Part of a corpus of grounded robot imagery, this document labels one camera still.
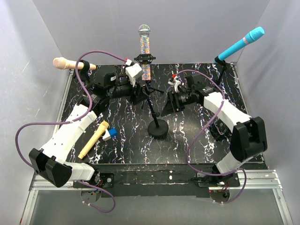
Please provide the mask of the black round-base mic stand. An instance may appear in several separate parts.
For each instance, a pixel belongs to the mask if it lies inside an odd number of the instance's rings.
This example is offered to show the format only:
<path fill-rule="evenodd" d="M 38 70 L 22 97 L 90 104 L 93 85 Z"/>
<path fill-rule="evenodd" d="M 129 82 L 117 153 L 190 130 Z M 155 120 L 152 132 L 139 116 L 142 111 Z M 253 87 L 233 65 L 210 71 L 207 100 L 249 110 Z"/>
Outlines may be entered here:
<path fill-rule="evenodd" d="M 148 125 L 147 131 L 148 134 L 155 138 L 155 139 L 163 139 L 166 137 L 169 126 L 168 123 L 165 120 L 158 119 L 159 112 L 155 112 L 150 100 L 150 92 L 146 91 L 146 93 L 149 95 L 147 99 L 147 103 L 149 105 L 151 115 L 153 118 L 153 121 Z"/>

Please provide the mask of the pink microphone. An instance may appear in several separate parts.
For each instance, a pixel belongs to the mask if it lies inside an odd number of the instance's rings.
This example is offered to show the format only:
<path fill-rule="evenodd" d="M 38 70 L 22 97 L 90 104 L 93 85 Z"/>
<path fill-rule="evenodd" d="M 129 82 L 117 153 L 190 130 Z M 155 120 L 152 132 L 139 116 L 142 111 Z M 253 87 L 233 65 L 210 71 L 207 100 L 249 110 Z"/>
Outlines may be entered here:
<path fill-rule="evenodd" d="M 75 69 L 76 66 L 76 61 L 73 60 L 67 60 L 64 57 L 58 57 L 53 59 L 53 66 L 56 67 L 57 69 Z M 83 62 L 80 61 L 78 62 L 78 69 L 83 69 L 84 66 L 87 66 L 88 70 L 95 70 L 96 65 L 90 64 L 89 62 Z"/>

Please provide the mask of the glitter rhinestone microphone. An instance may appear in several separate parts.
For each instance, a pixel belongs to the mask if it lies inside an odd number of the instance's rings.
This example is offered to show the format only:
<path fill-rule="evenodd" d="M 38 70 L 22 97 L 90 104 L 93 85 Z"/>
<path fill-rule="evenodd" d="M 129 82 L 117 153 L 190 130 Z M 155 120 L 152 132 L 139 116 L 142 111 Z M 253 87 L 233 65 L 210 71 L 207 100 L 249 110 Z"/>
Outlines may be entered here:
<path fill-rule="evenodd" d="M 142 24 L 139 27 L 139 35 L 140 35 L 140 47 L 141 54 L 150 54 L 150 27 L 146 24 Z M 141 68 L 143 69 L 142 80 L 150 81 L 151 80 L 151 72 L 150 72 L 150 64 L 141 64 Z"/>

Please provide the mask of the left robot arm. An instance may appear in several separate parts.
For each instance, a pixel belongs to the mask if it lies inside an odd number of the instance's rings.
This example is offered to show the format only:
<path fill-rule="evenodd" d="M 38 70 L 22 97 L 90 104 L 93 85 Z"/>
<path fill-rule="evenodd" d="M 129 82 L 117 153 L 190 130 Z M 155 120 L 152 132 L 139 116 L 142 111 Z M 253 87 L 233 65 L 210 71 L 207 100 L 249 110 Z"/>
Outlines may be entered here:
<path fill-rule="evenodd" d="M 93 82 L 79 97 L 67 123 L 61 125 L 52 138 L 40 149 L 33 148 L 29 158 L 35 172 L 60 188 L 68 181 L 83 180 L 88 187 L 100 182 L 100 171 L 90 163 L 70 163 L 67 157 L 86 128 L 104 112 L 111 99 L 128 97 L 137 104 L 148 95 L 136 81 L 143 74 L 139 64 L 125 67 L 126 81 L 118 83 L 116 68 L 107 66 L 96 71 Z"/>

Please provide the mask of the black tripod shock-mount stand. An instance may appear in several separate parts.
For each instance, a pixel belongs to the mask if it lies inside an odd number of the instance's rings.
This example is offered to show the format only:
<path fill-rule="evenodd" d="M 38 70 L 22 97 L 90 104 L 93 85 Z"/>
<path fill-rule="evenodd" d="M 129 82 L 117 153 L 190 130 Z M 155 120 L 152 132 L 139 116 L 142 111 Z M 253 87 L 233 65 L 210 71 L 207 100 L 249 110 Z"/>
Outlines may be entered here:
<path fill-rule="evenodd" d="M 151 53 L 141 53 L 137 57 L 134 58 L 134 60 L 137 61 L 142 66 L 144 74 L 146 74 L 146 76 L 149 77 L 147 79 L 144 79 L 144 81 L 145 81 L 146 86 L 148 87 L 148 90 L 150 90 L 150 94 L 152 94 L 155 91 L 158 91 L 161 94 L 164 94 L 164 91 L 151 87 L 150 64 L 155 59 L 156 59 L 156 57 L 154 57 Z"/>

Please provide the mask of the cyan blue microphone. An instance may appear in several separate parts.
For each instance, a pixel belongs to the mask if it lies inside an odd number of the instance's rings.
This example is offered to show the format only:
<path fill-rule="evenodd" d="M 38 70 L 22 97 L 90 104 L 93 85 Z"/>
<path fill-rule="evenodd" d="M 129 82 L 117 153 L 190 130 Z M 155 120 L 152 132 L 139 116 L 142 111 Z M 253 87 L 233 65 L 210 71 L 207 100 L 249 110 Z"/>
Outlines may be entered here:
<path fill-rule="evenodd" d="M 231 47 L 223 51 L 221 54 L 219 54 L 215 59 L 215 63 L 219 63 L 221 61 L 224 61 L 231 55 L 235 54 L 240 49 L 244 48 L 245 46 L 257 41 L 259 38 L 261 38 L 265 34 L 265 31 L 262 27 L 257 27 L 250 31 L 248 34 L 246 34 L 241 40 L 233 44 Z"/>

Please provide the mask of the cream yellow microphone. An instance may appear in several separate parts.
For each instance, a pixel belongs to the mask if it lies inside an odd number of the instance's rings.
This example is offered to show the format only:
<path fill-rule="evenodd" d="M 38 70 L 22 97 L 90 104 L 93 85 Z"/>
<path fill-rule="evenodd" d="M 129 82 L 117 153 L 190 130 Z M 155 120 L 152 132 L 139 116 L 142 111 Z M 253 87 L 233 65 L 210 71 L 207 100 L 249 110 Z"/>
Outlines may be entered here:
<path fill-rule="evenodd" d="M 102 121 L 100 125 L 98 126 L 97 130 L 94 132 L 93 136 L 88 140 L 88 142 L 85 144 L 83 149 L 80 151 L 78 157 L 80 159 L 83 159 L 92 146 L 97 142 L 97 140 L 101 137 L 101 135 L 108 129 L 109 124 L 106 121 Z"/>

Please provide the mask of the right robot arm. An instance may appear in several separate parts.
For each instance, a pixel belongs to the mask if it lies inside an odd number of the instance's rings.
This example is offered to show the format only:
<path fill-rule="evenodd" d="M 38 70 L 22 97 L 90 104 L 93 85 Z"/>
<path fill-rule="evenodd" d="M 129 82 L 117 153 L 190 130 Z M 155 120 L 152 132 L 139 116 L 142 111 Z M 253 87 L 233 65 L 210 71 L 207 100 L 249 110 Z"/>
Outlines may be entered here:
<path fill-rule="evenodd" d="M 168 80 L 174 89 L 167 93 L 167 102 L 161 115 L 181 112 L 186 105 L 198 103 L 224 124 L 232 134 L 230 151 L 214 165 L 212 172 L 213 183 L 223 186 L 229 181 L 231 172 L 267 150 L 264 120 L 237 109 L 223 98 L 217 87 L 202 83 L 199 75 L 189 75 L 186 81 L 187 87 L 184 88 L 177 75 Z"/>

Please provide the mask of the blue and white block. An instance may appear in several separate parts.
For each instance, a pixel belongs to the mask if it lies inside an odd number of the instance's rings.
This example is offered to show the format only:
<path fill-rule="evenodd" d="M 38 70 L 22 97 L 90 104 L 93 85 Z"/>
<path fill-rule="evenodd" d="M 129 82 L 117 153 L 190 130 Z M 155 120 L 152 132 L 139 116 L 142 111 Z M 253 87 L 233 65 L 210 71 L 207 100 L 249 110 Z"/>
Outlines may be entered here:
<path fill-rule="evenodd" d="M 106 129 L 105 133 L 102 136 L 102 139 L 104 141 L 108 141 L 108 140 L 112 139 L 113 137 L 115 137 L 117 134 L 118 134 L 118 132 L 115 128 L 112 128 L 112 129 L 109 129 L 109 130 Z"/>

